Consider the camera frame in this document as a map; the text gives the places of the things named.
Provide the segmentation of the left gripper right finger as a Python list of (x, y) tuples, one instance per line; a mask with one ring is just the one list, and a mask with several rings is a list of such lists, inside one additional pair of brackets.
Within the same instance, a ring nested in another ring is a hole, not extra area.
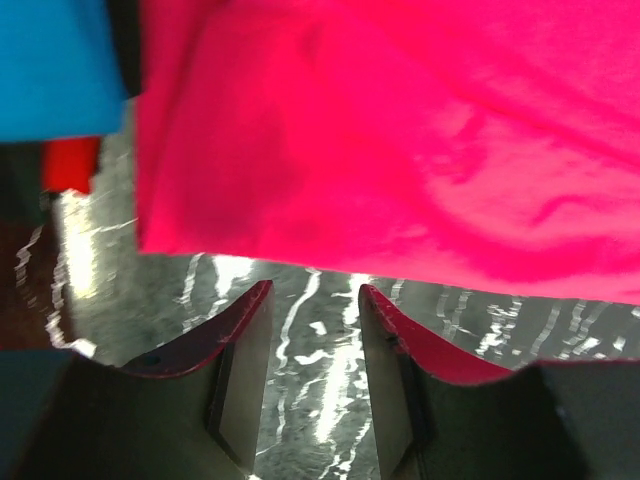
[(455, 346), (373, 286), (359, 291), (385, 479), (635, 479), (639, 365), (535, 361), (510, 370)]

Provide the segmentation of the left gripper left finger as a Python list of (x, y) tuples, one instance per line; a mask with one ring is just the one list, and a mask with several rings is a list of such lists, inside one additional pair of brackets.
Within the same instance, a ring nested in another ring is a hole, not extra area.
[(1, 355), (5, 479), (243, 479), (270, 358), (273, 285), (123, 366)]

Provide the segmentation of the pink t shirt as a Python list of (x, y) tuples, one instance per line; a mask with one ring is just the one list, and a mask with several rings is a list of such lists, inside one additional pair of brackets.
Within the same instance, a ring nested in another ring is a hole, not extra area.
[(639, 300), (635, 1), (145, 1), (138, 242)]

